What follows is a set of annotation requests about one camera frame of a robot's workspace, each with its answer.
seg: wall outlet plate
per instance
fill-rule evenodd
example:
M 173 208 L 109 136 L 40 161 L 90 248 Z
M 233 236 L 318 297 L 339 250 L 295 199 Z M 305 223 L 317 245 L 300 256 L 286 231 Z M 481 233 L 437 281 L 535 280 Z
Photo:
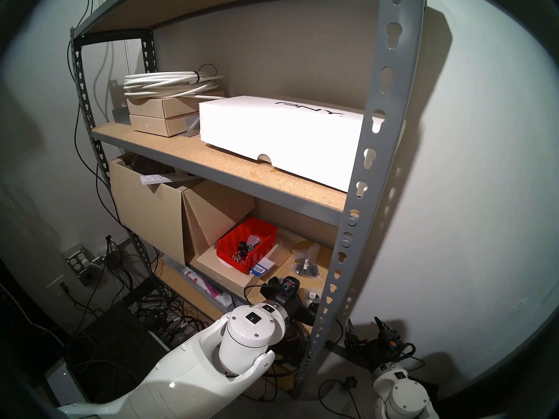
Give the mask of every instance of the wall outlet plate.
M 63 255 L 68 266 L 85 287 L 99 276 L 97 268 L 92 264 L 93 254 L 84 246 L 72 246 Z

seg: small brown box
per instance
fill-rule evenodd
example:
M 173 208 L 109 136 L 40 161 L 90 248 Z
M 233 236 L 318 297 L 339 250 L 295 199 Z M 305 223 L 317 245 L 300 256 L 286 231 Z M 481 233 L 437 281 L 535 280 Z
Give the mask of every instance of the small brown box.
M 223 96 L 223 91 L 203 93 L 204 96 Z M 128 99 L 130 115 L 140 115 L 154 118 L 170 118 L 177 115 L 190 114 L 200 110 L 200 102 L 211 99 L 196 97 L 173 97 L 171 99 Z
M 197 121 L 197 125 L 194 129 L 189 125 L 190 117 Z M 130 115 L 130 125 L 138 132 L 146 132 L 148 134 L 161 136 L 175 136 L 184 132 L 187 132 L 186 136 L 194 136 L 200 133 L 198 112 L 177 115 L 171 118 Z

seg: plastic bag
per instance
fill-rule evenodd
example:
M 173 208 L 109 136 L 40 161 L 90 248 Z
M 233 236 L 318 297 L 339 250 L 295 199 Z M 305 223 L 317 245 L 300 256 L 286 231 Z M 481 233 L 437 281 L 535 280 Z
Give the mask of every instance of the plastic bag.
M 296 275 L 306 276 L 307 278 L 319 278 L 320 273 L 316 264 L 319 249 L 320 245 L 318 243 L 313 243 L 311 247 L 304 249 L 292 249 L 295 264 L 291 265 L 291 271 Z

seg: gray metal upright post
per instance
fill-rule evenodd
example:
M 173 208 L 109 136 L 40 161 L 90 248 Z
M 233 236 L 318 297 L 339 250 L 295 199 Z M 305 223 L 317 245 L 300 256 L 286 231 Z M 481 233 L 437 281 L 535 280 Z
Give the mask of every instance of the gray metal upright post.
M 157 62 L 155 60 L 155 45 L 153 43 L 153 32 L 148 30 L 142 30 L 140 33 L 141 33 L 140 40 L 142 42 L 142 53 L 144 55 L 144 69 L 147 73 L 156 72 Z M 86 77 L 83 71 L 83 62 L 82 62 L 82 45 L 88 45 L 91 43 L 87 35 L 78 39 L 79 41 L 74 40 L 74 29 L 72 28 L 70 30 L 70 51 L 72 52 L 72 66 L 74 69 L 76 90 L 78 92 L 78 97 L 79 97 L 79 106 L 80 109 L 82 110 L 83 120 L 86 124 L 87 135 L 90 138 L 91 147 L 93 148 L 97 165 L 99 165 L 99 168 L 102 171 L 101 179 L 106 183 L 109 192 L 111 192 L 109 161 L 105 156 L 105 151 L 103 150 L 103 146 L 101 145 L 101 142 L 93 138 L 93 136 L 91 135 L 91 130 L 95 128 L 95 120 L 93 118 L 93 112 L 91 111 L 91 104 L 87 93 Z M 140 257 L 146 271 L 148 273 L 151 273 L 152 272 L 151 263 L 144 244 L 133 231 L 129 229 L 126 229 L 126 231 L 128 232 L 130 239 L 132 239 L 132 244 L 134 245 L 134 249 L 136 250 L 138 256 Z
M 363 252 L 396 151 L 415 76 L 425 0 L 379 1 L 373 72 L 361 136 L 324 292 L 295 379 L 295 398 L 301 395 L 316 365 Z M 397 43 L 392 36 L 389 39 L 389 33 L 398 32 L 401 34 Z M 388 87 L 385 73 L 388 79 L 392 75 Z M 380 127 L 378 123 L 373 127 L 373 113 L 385 116 Z

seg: electrical outlet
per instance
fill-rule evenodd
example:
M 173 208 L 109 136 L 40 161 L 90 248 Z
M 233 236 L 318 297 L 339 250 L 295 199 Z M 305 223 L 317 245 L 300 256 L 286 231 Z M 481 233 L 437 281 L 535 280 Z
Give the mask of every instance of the electrical outlet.
M 64 280 L 64 276 L 59 276 L 55 280 L 53 280 L 49 285 L 47 285 L 47 289 L 49 289 L 57 298 L 61 297 L 64 294 L 64 291 L 60 287 L 60 283 Z
M 92 264 L 93 254 L 82 245 L 72 246 L 63 255 L 68 267 L 85 287 L 99 276 L 99 270 Z

